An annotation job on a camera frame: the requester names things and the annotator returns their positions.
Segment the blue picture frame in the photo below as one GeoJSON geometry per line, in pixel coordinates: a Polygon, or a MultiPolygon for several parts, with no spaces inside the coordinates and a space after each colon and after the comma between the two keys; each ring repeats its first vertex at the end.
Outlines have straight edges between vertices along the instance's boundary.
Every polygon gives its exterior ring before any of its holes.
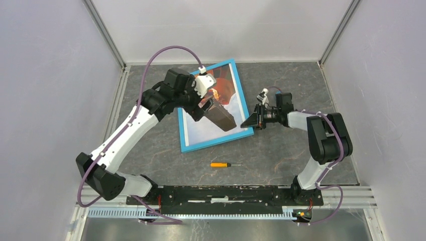
{"type": "Polygon", "coordinates": [[[254,134],[252,128],[242,129],[241,123],[249,117],[249,111],[243,94],[237,66],[234,59],[214,64],[206,68],[217,80],[199,104],[206,104],[210,98],[216,99],[230,112],[237,127],[224,132],[205,116],[195,122],[183,109],[178,109],[178,123],[181,152],[187,153],[210,146],[226,143],[254,134]]]}

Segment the yellow handled screwdriver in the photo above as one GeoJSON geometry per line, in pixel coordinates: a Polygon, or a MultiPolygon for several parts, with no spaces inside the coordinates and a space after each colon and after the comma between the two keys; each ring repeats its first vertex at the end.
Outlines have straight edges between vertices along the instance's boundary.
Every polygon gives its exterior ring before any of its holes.
{"type": "Polygon", "coordinates": [[[210,167],[212,168],[228,168],[228,167],[236,167],[241,166],[241,164],[231,164],[231,163],[211,163],[210,167]]]}

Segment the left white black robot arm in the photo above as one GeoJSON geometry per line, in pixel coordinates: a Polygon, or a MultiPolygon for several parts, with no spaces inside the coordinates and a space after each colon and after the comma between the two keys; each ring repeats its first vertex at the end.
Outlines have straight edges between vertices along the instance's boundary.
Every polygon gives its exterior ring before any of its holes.
{"type": "Polygon", "coordinates": [[[169,69],[163,81],[143,92],[125,121],[104,143],[90,154],[76,157],[84,183],[106,201],[122,193],[137,195],[145,204],[153,204],[158,191],[152,183],[143,176],[118,172],[121,163],[143,135],[176,108],[199,121],[212,103],[199,104],[216,83],[210,73],[194,76],[179,68],[169,69]]]}

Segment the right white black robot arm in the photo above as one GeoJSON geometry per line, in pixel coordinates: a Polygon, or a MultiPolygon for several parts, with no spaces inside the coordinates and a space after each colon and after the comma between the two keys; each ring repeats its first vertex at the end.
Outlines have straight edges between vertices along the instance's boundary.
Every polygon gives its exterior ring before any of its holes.
{"type": "Polygon", "coordinates": [[[353,145],[343,116],[338,113],[297,111],[292,94],[275,94],[276,105],[269,106],[266,91],[261,92],[253,113],[241,124],[242,128],[262,130],[268,123],[279,123],[287,128],[307,132],[310,159],[293,180],[290,199],[297,205],[318,196],[321,182],[327,173],[353,152],[353,145]]]}

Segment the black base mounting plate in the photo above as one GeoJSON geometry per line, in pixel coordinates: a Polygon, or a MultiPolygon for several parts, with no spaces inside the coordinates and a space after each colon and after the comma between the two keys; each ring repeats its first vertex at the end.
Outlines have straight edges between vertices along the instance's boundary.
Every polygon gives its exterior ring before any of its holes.
{"type": "Polygon", "coordinates": [[[298,191],[290,186],[226,185],[154,187],[142,198],[159,206],[161,214],[280,214],[282,207],[324,204],[318,189],[298,191]]]}

